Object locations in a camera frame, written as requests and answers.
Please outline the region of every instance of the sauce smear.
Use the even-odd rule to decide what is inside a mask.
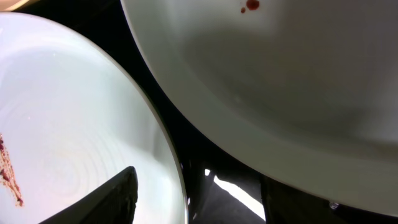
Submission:
[[[22,207],[24,201],[22,200],[21,191],[15,180],[14,169],[12,168],[7,149],[4,146],[2,134],[0,134],[0,183],[11,190],[17,200],[16,205]]]
[[[258,0],[248,0],[246,6],[249,10],[256,10],[260,6],[260,2]]]

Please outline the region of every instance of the food stain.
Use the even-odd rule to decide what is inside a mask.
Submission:
[[[249,10],[256,10],[260,6],[260,2],[258,0],[248,0],[246,2],[246,7],[248,7]]]
[[[12,168],[7,149],[4,146],[2,134],[0,134],[0,176],[0,183],[11,190],[17,200],[16,205],[22,207],[24,205],[24,201],[22,200],[21,191],[15,180],[14,169]]]

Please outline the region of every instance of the shiny black surface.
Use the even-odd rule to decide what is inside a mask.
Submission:
[[[214,145],[160,89],[134,43],[117,0],[41,0],[19,11],[46,17],[86,36],[107,51],[142,87],[177,151],[190,202],[190,223],[398,223],[396,218],[337,206],[278,183]],[[252,204],[263,204],[266,221],[249,209],[250,205],[233,196],[236,193],[220,187],[220,183],[233,184],[229,185],[232,189],[240,189],[251,202],[257,202]]]

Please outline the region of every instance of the dish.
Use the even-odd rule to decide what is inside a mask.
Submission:
[[[304,192],[398,215],[398,3],[122,4],[165,94],[220,148]]]
[[[0,223],[39,223],[127,166],[134,223],[186,223],[185,189],[149,100],[103,50],[55,22],[0,14],[0,132],[24,201],[0,186]]]

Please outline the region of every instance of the white plate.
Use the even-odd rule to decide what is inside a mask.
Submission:
[[[24,206],[0,185],[0,223],[38,223],[127,166],[134,223],[186,223],[169,137],[138,85],[103,50],[55,22],[0,14],[0,133]]]
[[[123,0],[152,74],[220,148],[311,194],[398,215],[398,2]]]

